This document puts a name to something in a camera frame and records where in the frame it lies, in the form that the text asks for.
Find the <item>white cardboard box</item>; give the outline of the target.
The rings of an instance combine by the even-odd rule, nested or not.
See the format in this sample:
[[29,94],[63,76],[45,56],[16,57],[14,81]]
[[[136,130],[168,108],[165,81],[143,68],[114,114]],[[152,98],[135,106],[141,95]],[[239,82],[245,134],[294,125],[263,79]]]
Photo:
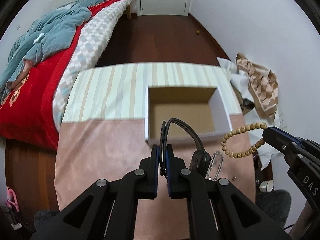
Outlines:
[[163,121],[178,118],[202,142],[220,140],[232,123],[219,87],[148,87],[145,102],[145,140],[158,144]]

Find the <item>beige geometric pattern scarf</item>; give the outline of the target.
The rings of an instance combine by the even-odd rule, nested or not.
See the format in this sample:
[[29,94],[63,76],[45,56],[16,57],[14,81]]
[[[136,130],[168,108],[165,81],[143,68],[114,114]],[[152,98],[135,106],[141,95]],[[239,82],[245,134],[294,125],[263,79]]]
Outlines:
[[249,79],[248,90],[253,97],[257,114],[262,119],[275,119],[279,86],[272,70],[249,61],[242,53],[236,56],[237,70],[244,71]]

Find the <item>black smart band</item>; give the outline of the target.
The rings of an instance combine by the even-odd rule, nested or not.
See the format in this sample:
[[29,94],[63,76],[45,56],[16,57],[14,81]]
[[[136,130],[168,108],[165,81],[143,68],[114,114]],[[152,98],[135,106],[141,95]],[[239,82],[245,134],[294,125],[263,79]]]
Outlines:
[[[168,141],[171,124],[175,124],[183,129],[189,135],[190,139],[170,139]],[[169,145],[177,147],[178,150],[195,150],[190,161],[189,169],[199,173],[203,178],[206,177],[211,156],[205,150],[204,145],[196,132],[186,122],[178,118],[171,118],[167,122],[162,122],[159,140],[159,164],[161,176],[166,176],[168,174],[165,154]]]

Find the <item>black fuzzy cushion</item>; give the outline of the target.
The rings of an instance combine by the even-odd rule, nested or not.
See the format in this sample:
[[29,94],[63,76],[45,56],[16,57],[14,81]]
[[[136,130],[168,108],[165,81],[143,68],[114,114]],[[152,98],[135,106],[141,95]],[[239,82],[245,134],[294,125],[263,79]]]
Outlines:
[[278,226],[285,228],[291,208],[291,195],[285,190],[258,193],[256,205],[264,211]]

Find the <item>small white cup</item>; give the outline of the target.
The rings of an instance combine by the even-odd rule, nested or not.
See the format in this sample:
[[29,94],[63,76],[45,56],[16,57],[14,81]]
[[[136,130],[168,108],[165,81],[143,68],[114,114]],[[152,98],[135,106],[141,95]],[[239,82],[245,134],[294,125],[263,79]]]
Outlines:
[[274,188],[273,180],[262,181],[261,184],[259,185],[259,191],[262,193],[269,193],[273,191],[273,188]]

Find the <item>red bed blanket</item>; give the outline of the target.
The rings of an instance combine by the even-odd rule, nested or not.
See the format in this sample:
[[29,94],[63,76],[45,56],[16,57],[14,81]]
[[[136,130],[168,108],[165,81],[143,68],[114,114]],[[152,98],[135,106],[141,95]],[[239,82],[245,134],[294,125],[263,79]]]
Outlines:
[[57,149],[59,132],[53,120],[53,96],[85,23],[77,27],[69,48],[31,67],[28,75],[1,100],[1,136]]

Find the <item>pink hanger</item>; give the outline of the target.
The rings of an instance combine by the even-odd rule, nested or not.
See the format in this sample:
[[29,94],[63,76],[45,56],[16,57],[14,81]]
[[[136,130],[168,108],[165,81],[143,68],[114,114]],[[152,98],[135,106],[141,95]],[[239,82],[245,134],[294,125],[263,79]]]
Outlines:
[[14,208],[16,210],[16,212],[20,211],[17,197],[16,197],[16,193],[10,187],[7,187],[7,200],[5,201],[5,203],[9,209],[12,210]]

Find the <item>pink and striped table cloth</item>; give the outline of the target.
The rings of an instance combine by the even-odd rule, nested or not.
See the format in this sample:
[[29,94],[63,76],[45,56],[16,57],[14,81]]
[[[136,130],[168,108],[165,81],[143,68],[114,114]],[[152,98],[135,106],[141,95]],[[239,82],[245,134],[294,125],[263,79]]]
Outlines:
[[[128,63],[79,73],[60,128],[55,163],[57,202],[62,211],[100,178],[121,179],[149,157],[144,118],[146,88],[159,86],[218,87],[233,128],[244,117],[231,87],[231,73],[191,63]],[[255,202],[252,157],[224,157],[219,177],[229,179]],[[155,200],[139,200],[134,239],[189,237],[187,204],[168,197],[160,176]]]

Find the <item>checkered bed sheet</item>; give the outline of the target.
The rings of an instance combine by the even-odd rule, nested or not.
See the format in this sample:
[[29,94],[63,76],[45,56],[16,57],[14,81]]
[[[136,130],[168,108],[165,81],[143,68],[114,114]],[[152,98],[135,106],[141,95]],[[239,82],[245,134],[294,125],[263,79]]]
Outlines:
[[106,0],[89,8],[92,16],[80,31],[75,51],[53,96],[54,125],[60,130],[71,90],[78,74],[94,68],[108,45],[116,23],[132,0]]

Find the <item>teal blue quilt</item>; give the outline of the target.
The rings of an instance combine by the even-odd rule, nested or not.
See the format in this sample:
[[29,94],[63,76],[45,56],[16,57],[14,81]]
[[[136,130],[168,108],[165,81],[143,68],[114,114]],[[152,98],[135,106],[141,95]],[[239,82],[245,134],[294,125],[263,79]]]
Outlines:
[[77,27],[93,12],[89,7],[106,0],[78,0],[35,20],[13,44],[1,74],[1,100],[25,78],[31,67],[69,48]]

